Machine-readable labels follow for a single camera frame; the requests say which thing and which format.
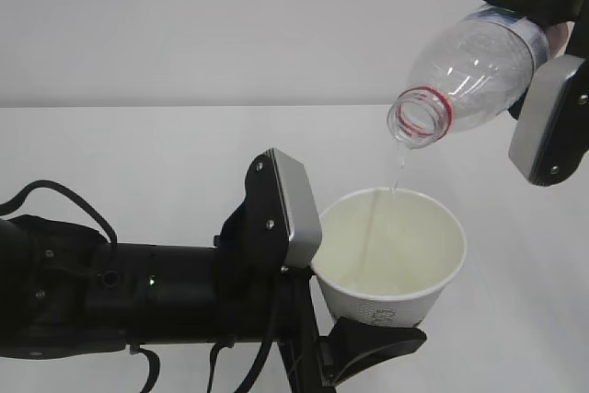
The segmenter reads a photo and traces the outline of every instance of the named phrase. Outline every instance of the water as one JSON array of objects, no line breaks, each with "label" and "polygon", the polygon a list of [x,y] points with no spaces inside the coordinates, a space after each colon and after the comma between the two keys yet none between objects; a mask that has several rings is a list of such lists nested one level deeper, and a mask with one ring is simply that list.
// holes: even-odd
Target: water
[{"label": "water", "polygon": [[[407,153],[410,151],[410,149],[407,147],[406,144],[402,143],[402,142],[397,142],[397,164],[396,164],[396,169],[397,169],[397,174],[395,176],[395,181],[393,186],[391,186],[390,191],[392,192],[392,202],[393,204],[395,203],[395,192],[397,191],[397,186],[398,186],[398,181],[400,179],[400,176],[403,172],[403,168],[405,167],[405,160],[407,158]],[[374,247],[374,244],[377,243],[377,241],[373,241],[373,236],[374,236],[374,232],[375,232],[375,220],[376,220],[376,207],[379,204],[379,200],[381,199],[386,199],[384,198],[386,197],[385,194],[383,194],[383,192],[374,192],[372,194],[372,202],[370,204],[370,209],[368,212],[368,220],[366,223],[366,231],[364,233],[364,240],[363,240],[363,244],[362,244],[362,251],[360,253],[360,263],[358,266],[354,266],[355,272],[351,272],[351,275],[346,278],[346,280],[348,280],[348,286],[352,289],[352,290],[358,290],[361,291],[362,289],[364,289],[365,283],[364,283],[364,275],[369,274],[370,272],[365,272],[365,267],[366,267],[366,260],[367,257],[370,255],[370,250],[371,248]]]},{"label": "water", "polygon": [[406,144],[397,141],[397,176],[395,177],[395,184],[390,188],[393,193],[397,190],[398,181],[405,168],[405,160],[407,159],[409,151],[410,149]]}]

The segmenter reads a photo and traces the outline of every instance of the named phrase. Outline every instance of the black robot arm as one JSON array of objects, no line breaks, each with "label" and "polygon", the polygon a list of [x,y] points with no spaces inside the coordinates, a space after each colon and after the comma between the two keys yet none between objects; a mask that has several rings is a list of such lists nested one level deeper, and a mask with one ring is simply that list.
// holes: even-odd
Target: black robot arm
[{"label": "black robot arm", "polygon": [[565,53],[540,66],[525,95],[510,108],[518,122],[509,157],[531,183],[561,183],[589,150],[589,0],[484,1],[542,28],[574,23]]},{"label": "black robot arm", "polygon": [[[76,200],[61,185],[39,183]],[[319,335],[308,268],[320,242],[317,209],[303,165],[277,149],[249,166],[246,198],[213,248],[118,243],[89,204],[80,197],[75,202],[109,239],[35,216],[0,220],[0,356],[39,360],[131,346],[148,357],[147,392],[159,360],[145,345],[216,342],[213,364],[221,347],[259,341],[236,390],[245,392],[276,342],[293,392],[328,393],[425,341],[419,329],[347,318],[339,318],[329,336]],[[0,213],[17,206],[0,205]]]}]

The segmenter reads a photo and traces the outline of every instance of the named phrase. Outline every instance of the bottle label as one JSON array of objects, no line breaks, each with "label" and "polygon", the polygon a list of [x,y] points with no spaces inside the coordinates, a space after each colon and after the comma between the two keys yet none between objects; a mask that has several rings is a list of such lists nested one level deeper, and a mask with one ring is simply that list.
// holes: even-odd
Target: bottle label
[{"label": "bottle label", "polygon": [[465,20],[482,20],[509,29],[518,36],[532,54],[534,70],[550,58],[549,40],[541,27],[513,11],[497,6],[485,5],[465,17]]}]

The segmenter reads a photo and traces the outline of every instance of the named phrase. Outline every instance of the cup rim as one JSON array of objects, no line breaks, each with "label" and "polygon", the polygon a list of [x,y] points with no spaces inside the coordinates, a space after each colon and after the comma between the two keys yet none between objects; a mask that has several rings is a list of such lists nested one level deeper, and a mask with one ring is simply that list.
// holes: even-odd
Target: cup rim
[{"label": "cup rim", "polygon": [[[321,217],[323,217],[323,215],[325,215],[329,210],[331,210],[333,207],[335,207],[340,202],[344,202],[345,200],[349,200],[357,195],[361,195],[361,194],[368,193],[368,192],[374,192],[374,191],[390,191],[390,188],[387,188],[387,187],[367,188],[367,189],[362,189],[359,191],[354,191],[354,192],[348,193],[347,195],[344,195],[343,197],[338,199],[336,202],[334,202],[330,206],[328,206],[328,208],[325,209],[323,212],[321,212],[319,219]],[[327,284],[328,286],[330,286],[332,289],[336,290],[337,292],[343,293],[347,296],[352,296],[354,298],[365,299],[365,300],[369,300],[369,301],[391,302],[391,301],[407,301],[407,300],[411,300],[411,299],[423,298],[427,295],[431,295],[433,293],[439,292],[456,277],[458,272],[460,272],[460,269],[462,269],[464,261],[467,257],[467,250],[468,250],[467,235],[464,231],[464,227],[462,227],[462,225],[460,224],[460,221],[458,221],[458,218],[447,207],[445,207],[443,204],[438,202],[435,198],[430,197],[429,195],[426,195],[426,194],[418,192],[418,191],[412,191],[410,189],[396,189],[395,192],[410,193],[410,194],[416,195],[420,198],[423,198],[425,200],[429,200],[430,202],[433,202],[434,204],[439,206],[442,210],[444,210],[447,214],[449,214],[450,217],[454,220],[454,222],[458,226],[458,230],[460,231],[460,236],[462,237],[462,245],[463,245],[462,256],[460,257],[460,261],[458,262],[458,264],[454,268],[454,270],[452,272],[450,272],[450,274],[448,276],[446,276],[442,281],[434,284],[431,287],[420,290],[419,292],[412,292],[410,294],[403,294],[403,295],[370,295],[370,294],[363,294],[362,292],[356,292],[356,291],[350,290],[346,287],[343,287],[339,284],[334,283],[333,281],[330,281],[329,278],[326,278],[317,272],[317,270],[315,269],[314,262],[311,261],[310,267],[313,270],[313,273],[317,276],[317,278],[321,282]]]}]

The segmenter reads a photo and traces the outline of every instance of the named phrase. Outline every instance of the red ring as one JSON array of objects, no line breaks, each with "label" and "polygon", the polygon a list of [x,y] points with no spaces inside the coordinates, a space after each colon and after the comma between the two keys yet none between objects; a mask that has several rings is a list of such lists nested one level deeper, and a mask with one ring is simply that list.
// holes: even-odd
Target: red ring
[{"label": "red ring", "polygon": [[[405,92],[403,92],[401,96],[407,94],[408,92],[411,91],[428,91],[431,92],[432,94],[434,94],[441,102],[442,105],[444,106],[445,112],[448,115],[448,124],[445,127],[445,131],[442,135],[440,135],[440,138],[442,138],[443,136],[445,136],[448,133],[448,130],[450,129],[450,125],[452,124],[452,119],[453,119],[453,115],[452,115],[452,107],[450,106],[450,102],[448,101],[448,99],[444,96],[444,94],[442,94],[441,92],[433,89],[432,87],[412,87],[411,89],[407,89]],[[409,126],[410,129],[412,129],[413,131],[415,131],[416,134],[420,135],[420,136],[428,136],[431,135],[430,133],[423,133],[421,131],[419,131],[417,128],[415,128],[412,124],[410,124],[408,121],[405,121],[401,115],[399,114],[399,119],[401,121],[402,124],[405,124],[407,126]]]}]

